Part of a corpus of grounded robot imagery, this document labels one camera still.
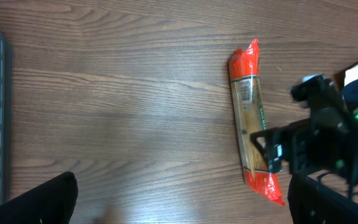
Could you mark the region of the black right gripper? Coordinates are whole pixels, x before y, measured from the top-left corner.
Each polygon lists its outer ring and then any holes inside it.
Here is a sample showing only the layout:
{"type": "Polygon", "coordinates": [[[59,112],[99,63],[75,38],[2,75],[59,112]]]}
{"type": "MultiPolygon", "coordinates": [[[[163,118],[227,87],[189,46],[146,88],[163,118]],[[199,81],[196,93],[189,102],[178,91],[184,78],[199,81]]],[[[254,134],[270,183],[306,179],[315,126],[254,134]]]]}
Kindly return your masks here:
{"type": "Polygon", "coordinates": [[[348,119],[308,118],[251,133],[250,140],[270,172],[281,171],[282,161],[287,161],[291,174],[309,175],[326,169],[350,177],[353,175],[352,128],[348,119]]]}

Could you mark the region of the orange pasta package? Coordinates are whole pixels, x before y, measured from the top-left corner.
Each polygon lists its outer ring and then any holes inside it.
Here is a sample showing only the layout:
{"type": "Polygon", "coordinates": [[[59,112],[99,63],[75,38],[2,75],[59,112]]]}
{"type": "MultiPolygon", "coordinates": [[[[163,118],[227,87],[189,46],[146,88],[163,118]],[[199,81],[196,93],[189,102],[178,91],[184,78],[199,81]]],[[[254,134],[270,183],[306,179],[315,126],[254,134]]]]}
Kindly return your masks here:
{"type": "Polygon", "coordinates": [[[269,172],[263,155],[250,140],[252,133],[266,129],[260,93],[259,58],[259,40],[254,39],[247,49],[234,51],[228,63],[242,172],[251,190],[284,206],[277,175],[269,172]]]}

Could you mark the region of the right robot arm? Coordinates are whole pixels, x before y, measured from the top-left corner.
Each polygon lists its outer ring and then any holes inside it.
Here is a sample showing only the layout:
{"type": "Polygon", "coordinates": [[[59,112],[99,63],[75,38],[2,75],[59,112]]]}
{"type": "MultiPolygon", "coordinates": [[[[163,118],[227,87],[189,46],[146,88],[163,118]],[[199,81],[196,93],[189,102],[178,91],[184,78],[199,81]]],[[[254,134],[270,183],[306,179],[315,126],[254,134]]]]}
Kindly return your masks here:
{"type": "Polygon", "coordinates": [[[290,94],[309,109],[309,118],[250,135],[270,172],[280,172],[287,161],[291,174],[325,169],[358,185],[358,63],[340,77],[341,89],[323,74],[304,77],[290,94]]]}

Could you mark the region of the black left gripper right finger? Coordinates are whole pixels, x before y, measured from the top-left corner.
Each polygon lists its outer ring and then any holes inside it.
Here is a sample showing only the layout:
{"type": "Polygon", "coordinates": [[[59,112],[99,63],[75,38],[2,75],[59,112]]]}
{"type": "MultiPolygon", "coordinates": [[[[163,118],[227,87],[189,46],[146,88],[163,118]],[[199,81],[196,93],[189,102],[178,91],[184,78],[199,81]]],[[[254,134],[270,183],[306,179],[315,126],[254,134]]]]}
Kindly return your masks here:
{"type": "Polygon", "coordinates": [[[288,203],[293,223],[358,224],[358,203],[305,175],[292,176],[288,203]]]}

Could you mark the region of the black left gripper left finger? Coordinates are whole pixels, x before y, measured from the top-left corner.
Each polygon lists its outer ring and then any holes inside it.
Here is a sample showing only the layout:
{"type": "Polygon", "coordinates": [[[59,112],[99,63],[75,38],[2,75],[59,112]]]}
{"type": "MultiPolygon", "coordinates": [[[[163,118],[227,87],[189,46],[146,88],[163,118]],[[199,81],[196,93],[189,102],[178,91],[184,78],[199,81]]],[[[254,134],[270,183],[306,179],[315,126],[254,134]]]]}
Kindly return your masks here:
{"type": "Polygon", "coordinates": [[[74,173],[64,172],[0,205],[0,223],[69,223],[77,197],[74,173]]]}

